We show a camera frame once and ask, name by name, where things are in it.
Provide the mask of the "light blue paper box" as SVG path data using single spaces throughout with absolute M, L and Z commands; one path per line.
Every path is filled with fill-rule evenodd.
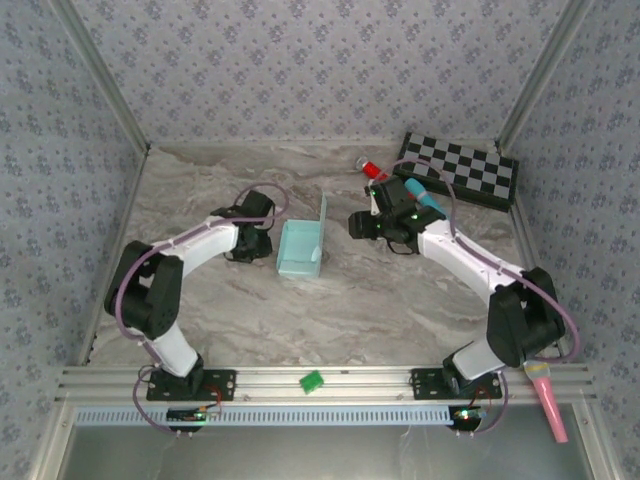
M 317 278 L 320 274 L 327 199 L 322 193 L 318 220 L 286 220 L 279 243 L 276 269 L 287 278 Z

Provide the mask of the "blue toy microphone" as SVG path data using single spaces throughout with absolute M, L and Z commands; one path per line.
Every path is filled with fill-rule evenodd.
M 425 187 L 414 178 L 408 178 L 404 181 L 404 186 L 407 191 L 416 199 L 416 201 L 423 207 L 431 207 L 439 213 L 447 216 L 446 211 L 440 206 L 440 204 L 429 194 Z

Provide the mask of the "red toy tube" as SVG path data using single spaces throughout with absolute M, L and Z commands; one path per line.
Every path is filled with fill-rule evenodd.
M 361 156 L 356 160 L 355 168 L 364 173 L 370 180 L 385 180 L 388 175 L 367 157 Z

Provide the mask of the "black and grey chessboard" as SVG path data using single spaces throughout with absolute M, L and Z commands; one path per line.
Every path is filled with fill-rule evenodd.
M 430 193 L 449 194 L 438 174 L 443 171 L 461 201 L 502 212 L 514 203 L 516 160 L 412 132 L 405 135 L 398 159 L 394 174 L 415 179 Z

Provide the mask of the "green plastic block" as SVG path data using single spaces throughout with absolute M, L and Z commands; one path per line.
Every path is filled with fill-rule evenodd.
M 299 385 L 308 395 L 324 385 L 324 378 L 318 370 L 313 370 L 299 380 Z

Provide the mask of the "pink toy microphone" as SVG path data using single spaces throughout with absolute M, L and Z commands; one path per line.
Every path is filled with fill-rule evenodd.
M 524 363 L 524 372 L 538 395 L 554 440 L 559 444 L 567 443 L 568 435 L 553 391 L 549 364 L 530 360 Z

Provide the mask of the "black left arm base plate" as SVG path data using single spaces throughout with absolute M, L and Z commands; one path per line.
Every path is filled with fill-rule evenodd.
M 151 374 L 146 399 L 170 402 L 232 401 L 236 376 L 237 372 L 231 369 L 196 369 L 186 377 L 176 377 L 158 370 Z

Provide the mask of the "aluminium side rail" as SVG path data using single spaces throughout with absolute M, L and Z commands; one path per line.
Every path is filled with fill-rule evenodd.
M 89 315 L 87 328 L 83 337 L 83 344 L 79 350 L 79 354 L 76 360 L 76 366 L 84 367 L 90 363 L 93 344 L 96 338 L 96 332 L 100 325 L 101 312 L 104 309 L 104 297 L 109 288 L 112 275 L 117 268 L 118 255 L 120 253 L 120 248 L 123 243 L 133 204 L 135 202 L 150 149 L 151 144 L 145 143 L 141 153 L 136 158 L 136 169 L 134 170 L 134 174 L 131 177 L 131 180 L 127 183 L 126 189 L 124 191 L 124 206 L 122 207 L 122 210 L 115 216 L 117 229 L 107 238 L 106 252 L 109 254 L 108 262 L 106 266 L 101 270 L 101 275 L 99 276 L 100 283 L 98 284 L 96 302 L 92 307 L 91 313 Z
M 536 266 L 542 266 L 534 236 L 528 222 L 526 210 L 520 193 L 514 195 L 514 203 L 508 212 L 512 224 L 514 238 L 522 266 L 531 270 Z M 567 340 L 562 338 L 551 347 L 544 349 L 540 355 L 544 357 L 560 357 L 568 352 Z

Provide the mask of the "aluminium front rail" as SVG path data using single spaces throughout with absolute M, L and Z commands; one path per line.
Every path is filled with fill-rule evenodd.
M 237 370 L 233 402 L 224 406 L 408 405 L 414 402 L 410 370 L 414 366 L 333 366 L 318 368 L 324 385 L 305 394 L 299 380 L 315 367 L 222 367 Z M 132 403 L 138 367 L 68 367 L 63 369 L 54 401 L 72 405 Z M 503 374 L 510 405 L 538 403 L 533 384 L 520 370 Z M 586 365 L 551 367 L 552 387 L 560 404 L 595 402 L 597 394 Z

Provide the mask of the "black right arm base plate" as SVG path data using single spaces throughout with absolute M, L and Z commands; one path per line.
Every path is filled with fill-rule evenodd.
M 468 380 L 451 368 L 414 368 L 409 384 L 415 400 L 472 400 L 477 392 L 484 392 L 491 400 L 503 397 L 496 373 Z

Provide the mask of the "aluminium frame post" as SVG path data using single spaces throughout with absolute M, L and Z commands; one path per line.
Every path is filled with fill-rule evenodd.
M 496 139 L 502 153 L 514 144 L 593 3 L 594 0 L 567 0 Z

